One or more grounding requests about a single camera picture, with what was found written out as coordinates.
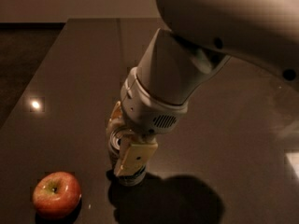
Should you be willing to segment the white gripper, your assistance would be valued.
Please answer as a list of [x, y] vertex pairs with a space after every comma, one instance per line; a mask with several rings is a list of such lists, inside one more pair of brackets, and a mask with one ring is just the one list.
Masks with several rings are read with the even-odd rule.
[[[106, 135], [110, 137], [118, 130], [124, 124], [123, 119], [131, 130], [140, 135], [170, 133], [187, 110], [187, 104], [169, 105], [150, 96], [138, 80], [137, 68], [134, 67], [121, 87], [121, 101], [114, 105], [107, 123]], [[123, 136], [114, 175], [134, 175], [146, 165], [157, 148], [156, 141], [139, 142], [132, 136]]]

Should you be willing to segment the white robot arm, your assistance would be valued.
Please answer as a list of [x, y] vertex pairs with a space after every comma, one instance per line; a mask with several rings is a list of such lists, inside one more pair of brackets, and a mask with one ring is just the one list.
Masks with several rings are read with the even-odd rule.
[[114, 175], [141, 176], [195, 89], [232, 57], [298, 86], [299, 0], [155, 0], [158, 29], [107, 125]]

